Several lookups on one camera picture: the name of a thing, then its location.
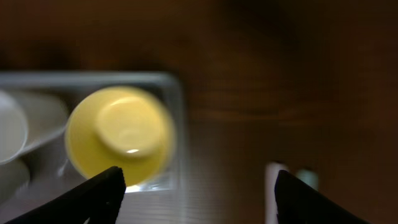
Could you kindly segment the grey plastic cup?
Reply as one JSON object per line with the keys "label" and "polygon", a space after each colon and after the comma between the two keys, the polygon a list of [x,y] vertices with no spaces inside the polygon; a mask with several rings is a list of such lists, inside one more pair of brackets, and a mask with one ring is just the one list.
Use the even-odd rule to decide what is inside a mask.
{"label": "grey plastic cup", "polygon": [[1,205],[24,190],[29,182],[29,168],[22,160],[1,165]]}

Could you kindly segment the cream plastic cup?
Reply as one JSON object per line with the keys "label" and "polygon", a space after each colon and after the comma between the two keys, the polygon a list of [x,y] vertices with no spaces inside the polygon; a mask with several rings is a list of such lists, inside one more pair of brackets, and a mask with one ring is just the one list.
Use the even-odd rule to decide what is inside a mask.
{"label": "cream plastic cup", "polygon": [[1,164],[57,138],[68,120],[66,104],[56,96],[1,91]]}

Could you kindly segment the white plastic fork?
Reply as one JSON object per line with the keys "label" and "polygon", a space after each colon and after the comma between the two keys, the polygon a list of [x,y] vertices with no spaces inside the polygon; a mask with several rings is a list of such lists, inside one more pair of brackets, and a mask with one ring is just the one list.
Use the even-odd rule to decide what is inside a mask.
{"label": "white plastic fork", "polygon": [[280,170],[286,170],[287,166],[277,161],[272,161],[265,168],[265,224],[278,224],[277,204],[275,200],[275,183]]}

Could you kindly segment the yellow plastic bowl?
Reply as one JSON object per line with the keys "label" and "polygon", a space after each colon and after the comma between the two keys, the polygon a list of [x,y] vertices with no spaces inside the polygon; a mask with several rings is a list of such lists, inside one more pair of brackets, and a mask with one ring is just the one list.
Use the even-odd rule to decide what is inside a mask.
{"label": "yellow plastic bowl", "polygon": [[139,88],[112,86],[82,100],[65,130],[74,168],[90,179],[117,166],[128,187],[157,177],[176,147],[175,125],[155,96]]}

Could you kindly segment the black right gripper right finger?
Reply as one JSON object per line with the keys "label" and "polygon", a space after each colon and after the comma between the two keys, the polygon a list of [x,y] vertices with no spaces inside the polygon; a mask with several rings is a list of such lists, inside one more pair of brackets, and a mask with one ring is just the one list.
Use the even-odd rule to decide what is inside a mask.
{"label": "black right gripper right finger", "polygon": [[286,170],[279,171],[274,193],[279,224],[368,224]]}

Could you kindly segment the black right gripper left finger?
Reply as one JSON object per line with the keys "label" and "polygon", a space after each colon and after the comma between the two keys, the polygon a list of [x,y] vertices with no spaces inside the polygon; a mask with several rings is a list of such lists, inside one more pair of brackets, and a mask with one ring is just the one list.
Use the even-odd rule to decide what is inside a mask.
{"label": "black right gripper left finger", "polygon": [[112,166],[6,224],[115,224],[125,191],[122,168]]}

